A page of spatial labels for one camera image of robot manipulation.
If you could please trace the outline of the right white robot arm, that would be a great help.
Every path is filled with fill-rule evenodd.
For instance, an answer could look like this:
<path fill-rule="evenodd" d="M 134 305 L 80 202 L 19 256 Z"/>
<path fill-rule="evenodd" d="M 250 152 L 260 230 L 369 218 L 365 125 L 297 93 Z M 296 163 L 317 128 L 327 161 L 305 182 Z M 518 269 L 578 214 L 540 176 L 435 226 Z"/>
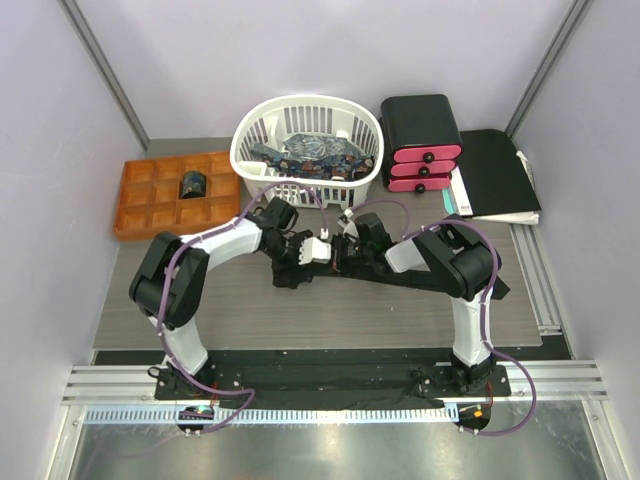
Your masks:
<path fill-rule="evenodd" d="M 508 292 L 499 278 L 501 258 L 482 232 L 456 214 L 394 243 L 374 213 L 339 217 L 332 240 L 333 270 L 346 278 L 445 293 L 451 299 L 454 343 L 451 380 L 472 395 L 495 368 L 489 340 L 489 303 Z"/>

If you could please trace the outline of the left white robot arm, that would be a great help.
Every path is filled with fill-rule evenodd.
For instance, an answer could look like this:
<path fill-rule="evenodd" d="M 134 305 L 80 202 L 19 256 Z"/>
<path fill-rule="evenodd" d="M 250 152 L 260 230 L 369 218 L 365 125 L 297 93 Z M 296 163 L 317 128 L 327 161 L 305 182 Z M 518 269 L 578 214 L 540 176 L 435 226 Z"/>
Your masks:
<path fill-rule="evenodd" d="M 213 385 L 209 354 L 195 321 L 207 274 L 243 255 L 262 252 L 274 273 L 302 274 L 315 248 L 328 260 L 328 230 L 292 232 L 298 212 L 280 198 L 265 208 L 245 210 L 229 222 L 196 234 L 161 232 L 136 271 L 129 298 L 156 329 L 170 364 L 180 372 L 179 388 L 190 398 L 205 397 Z"/>

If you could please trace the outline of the black tie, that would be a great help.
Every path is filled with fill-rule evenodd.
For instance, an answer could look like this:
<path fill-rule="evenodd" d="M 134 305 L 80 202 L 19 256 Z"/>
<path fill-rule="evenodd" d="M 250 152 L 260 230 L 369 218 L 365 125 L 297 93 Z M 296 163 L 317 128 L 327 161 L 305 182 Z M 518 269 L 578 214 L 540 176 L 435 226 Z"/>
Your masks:
<path fill-rule="evenodd" d="M 440 280 L 430 271 L 409 270 L 403 273 L 394 273 L 392 271 L 374 273 L 369 270 L 364 270 L 358 273 L 352 273 L 351 276 L 340 276 L 332 272 L 331 264 L 311 263 L 299 266 L 303 268 L 302 283 L 310 283 L 315 277 L 347 278 L 409 289 L 446 293 L 453 297 L 453 290 L 446 287 L 444 281 Z"/>

